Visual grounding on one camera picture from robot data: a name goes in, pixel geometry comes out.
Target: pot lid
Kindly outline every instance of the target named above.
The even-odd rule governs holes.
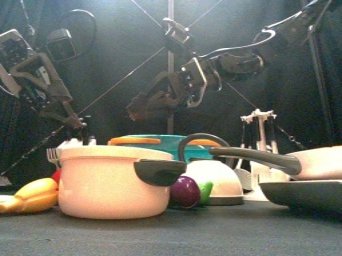
[[[78,157],[115,157],[135,159],[173,160],[173,155],[167,152],[126,146],[80,146],[62,149],[60,160]]]

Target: black handle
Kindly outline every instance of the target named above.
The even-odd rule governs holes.
[[[215,147],[210,149],[214,156],[243,158],[258,162],[271,168],[282,170],[289,175],[297,175],[302,171],[302,165],[295,156],[278,155],[266,151],[237,147]]]
[[[134,163],[139,179],[150,185],[169,187],[186,172],[186,162],[173,160],[141,159]]]

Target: white pot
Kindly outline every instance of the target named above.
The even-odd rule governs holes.
[[[67,215],[91,219],[132,219],[161,214],[170,188],[149,185],[135,173],[141,159],[171,160],[145,148],[82,146],[62,150],[59,206]]]

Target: frying pan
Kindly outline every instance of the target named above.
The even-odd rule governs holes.
[[[342,179],[342,146],[303,150],[287,155],[237,147],[215,147],[210,153],[255,161],[282,170],[295,180]]]

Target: cable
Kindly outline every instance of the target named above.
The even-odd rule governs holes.
[[[80,115],[95,103],[110,93],[112,89],[118,87],[119,84],[134,74],[134,72],[165,50],[165,47],[161,48],[145,61],[138,67],[119,80],[116,84],[114,84],[110,89],[83,108],[83,110],[78,113]]]
[[[2,86],[2,84],[0,84],[0,90],[2,90],[6,94],[14,96],[14,94]]]
[[[223,0],[221,0],[219,2],[217,2],[214,4],[214,6],[198,17],[198,19],[189,25],[189,28],[191,28],[197,23],[198,21],[206,17],[206,15],[213,11],[213,9],[222,3]]]
[[[250,105],[257,109],[257,105],[247,99],[247,97],[235,89],[235,87],[230,84],[230,83],[226,83],[229,85],[229,87],[237,92],[237,94],[245,99],[245,101],[247,103],[250,103]]]
[[[146,9],[136,3],[135,0],[131,0],[131,2],[138,6],[138,8],[142,10],[142,12],[149,16],[149,18],[154,21],[154,23],[163,28],[163,26],[161,25],[161,23],[155,20],[155,18],[149,14],[149,12],[146,11]]]
[[[74,58],[78,58],[80,56],[83,56],[90,50],[91,48],[94,47],[94,44],[95,44],[95,40],[96,40],[96,35],[98,35],[98,23],[96,23],[96,19],[95,19],[95,16],[91,12],[86,11],[86,10],[82,10],[82,9],[75,9],[75,10],[71,10],[70,12],[67,12],[63,16],[62,16],[62,19],[60,19],[60,23],[68,19],[70,17],[75,16],[75,15],[86,15],[91,22],[92,22],[92,37],[91,37],[91,42],[88,44],[88,46],[86,47],[86,49],[82,51],[82,53],[78,53],[76,56]]]
[[[207,59],[207,58],[215,57],[215,56],[219,55],[219,54],[231,52],[231,51],[234,51],[234,50],[245,50],[245,49],[249,49],[249,48],[254,48],[254,47],[257,47],[257,46],[259,46],[259,45],[267,43],[267,42],[275,37],[275,35],[277,35],[277,33],[275,33],[274,30],[262,30],[261,33],[269,33],[269,34],[270,34],[270,36],[269,36],[263,41],[261,41],[261,42],[258,42],[258,43],[254,43],[254,44],[250,44],[250,45],[239,46],[239,47],[231,47],[231,48],[222,48],[222,49],[218,49],[218,50],[210,52],[209,54],[202,55],[201,58]]]
[[[36,36],[36,30],[34,28],[34,26],[30,23],[30,18],[28,18],[28,14],[27,14],[27,7],[24,4],[24,0],[20,0],[20,5],[22,5],[22,9],[23,9],[23,13],[24,13],[24,17],[26,17],[26,22],[27,22],[27,37],[28,37],[28,43],[32,45],[34,40],[35,40],[35,36]]]

